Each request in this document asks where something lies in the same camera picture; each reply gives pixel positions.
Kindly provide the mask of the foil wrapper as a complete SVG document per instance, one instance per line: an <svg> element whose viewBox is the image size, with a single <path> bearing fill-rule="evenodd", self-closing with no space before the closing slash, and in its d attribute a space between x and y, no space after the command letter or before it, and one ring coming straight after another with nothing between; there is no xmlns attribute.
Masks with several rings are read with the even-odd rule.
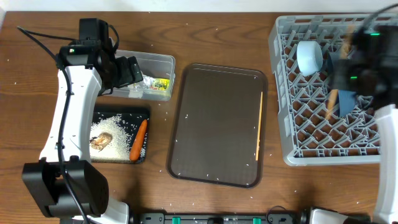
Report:
<svg viewBox="0 0 398 224"><path fill-rule="evenodd" d="M142 81L133 83L127 87L133 91L165 91L168 89L169 84L169 79L153 78L144 75Z"/></svg>

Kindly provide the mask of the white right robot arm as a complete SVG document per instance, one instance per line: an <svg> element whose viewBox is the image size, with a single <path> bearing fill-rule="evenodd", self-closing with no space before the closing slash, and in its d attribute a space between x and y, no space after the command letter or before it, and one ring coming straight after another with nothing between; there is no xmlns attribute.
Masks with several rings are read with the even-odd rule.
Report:
<svg viewBox="0 0 398 224"><path fill-rule="evenodd" d="M397 222L397 27L362 25L352 36L355 55L339 59L331 87L371 96L381 158L375 223Z"/></svg>

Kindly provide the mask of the dark blue plate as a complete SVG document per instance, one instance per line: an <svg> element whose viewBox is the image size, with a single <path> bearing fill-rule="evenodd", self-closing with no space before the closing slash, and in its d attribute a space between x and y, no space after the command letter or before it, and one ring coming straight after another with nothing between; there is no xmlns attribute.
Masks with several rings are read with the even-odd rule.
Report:
<svg viewBox="0 0 398 224"><path fill-rule="evenodd" d="M340 53L329 52L327 54L326 67L328 70L330 95L327 104L326 119L330 119L332 114L339 117L351 113L356 104L356 91L354 90L353 80L357 79L349 70L350 59L341 59Z"/></svg>

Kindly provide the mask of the brown food piece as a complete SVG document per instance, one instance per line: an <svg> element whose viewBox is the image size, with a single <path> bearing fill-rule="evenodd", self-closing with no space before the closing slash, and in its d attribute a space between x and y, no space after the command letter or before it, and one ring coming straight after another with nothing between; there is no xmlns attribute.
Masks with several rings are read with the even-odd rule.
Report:
<svg viewBox="0 0 398 224"><path fill-rule="evenodd" d="M113 137L110 133L101 133L90 139L90 147L97 151L102 151L112 140Z"/></svg>

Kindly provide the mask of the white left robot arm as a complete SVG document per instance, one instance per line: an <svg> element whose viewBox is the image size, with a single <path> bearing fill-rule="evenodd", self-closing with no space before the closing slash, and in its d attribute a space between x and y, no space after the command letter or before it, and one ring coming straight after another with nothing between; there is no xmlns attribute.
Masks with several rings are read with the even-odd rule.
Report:
<svg viewBox="0 0 398 224"><path fill-rule="evenodd" d="M58 96L50 134L39 160L26 163L22 181L42 214L68 223L128 223L129 206L109 194L106 177L92 166L89 136L97 97L142 81L135 57L117 57L113 26L81 19L79 37L52 58Z"/></svg>

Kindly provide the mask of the orange carrot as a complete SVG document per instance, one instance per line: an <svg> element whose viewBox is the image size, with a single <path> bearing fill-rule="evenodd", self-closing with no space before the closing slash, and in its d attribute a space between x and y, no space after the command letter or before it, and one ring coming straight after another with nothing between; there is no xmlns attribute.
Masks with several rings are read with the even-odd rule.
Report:
<svg viewBox="0 0 398 224"><path fill-rule="evenodd" d="M148 123L148 121L145 119L139 126L138 132L136 134L136 138L133 142L133 145L132 145L132 148L130 151L130 155L129 155L130 161L137 161L140 158L142 146L144 144L144 138L146 135L147 123Z"/></svg>

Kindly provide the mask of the wooden chopstick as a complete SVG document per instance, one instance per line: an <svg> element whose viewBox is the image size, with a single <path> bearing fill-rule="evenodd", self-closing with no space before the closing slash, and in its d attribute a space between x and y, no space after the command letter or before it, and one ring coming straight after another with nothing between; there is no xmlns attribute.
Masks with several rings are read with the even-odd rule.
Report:
<svg viewBox="0 0 398 224"><path fill-rule="evenodd" d="M333 71L333 62L338 59L346 59L351 51L351 44L353 39L354 26L349 26L346 30L343 45L338 52L328 54L327 65L330 70L329 75ZM327 102L326 119L330 119L333 114L333 108L339 103L338 116L345 116L352 112L356 104L356 93L353 91L332 89L329 94Z"/></svg>
<svg viewBox="0 0 398 224"><path fill-rule="evenodd" d="M263 105L263 91L260 96L260 104L259 104L259 119L257 125L257 148L256 148L256 161L259 160L259 150L260 150L260 137L261 137L261 123L262 123L262 105Z"/></svg>

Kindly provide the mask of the light blue rice bowl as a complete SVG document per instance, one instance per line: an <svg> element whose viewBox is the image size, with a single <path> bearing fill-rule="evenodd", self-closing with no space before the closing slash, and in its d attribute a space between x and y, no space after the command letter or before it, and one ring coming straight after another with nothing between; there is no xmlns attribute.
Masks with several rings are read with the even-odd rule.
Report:
<svg viewBox="0 0 398 224"><path fill-rule="evenodd" d="M319 72L323 66L323 54L315 41L300 41L297 46L297 63L300 73L307 77Z"/></svg>

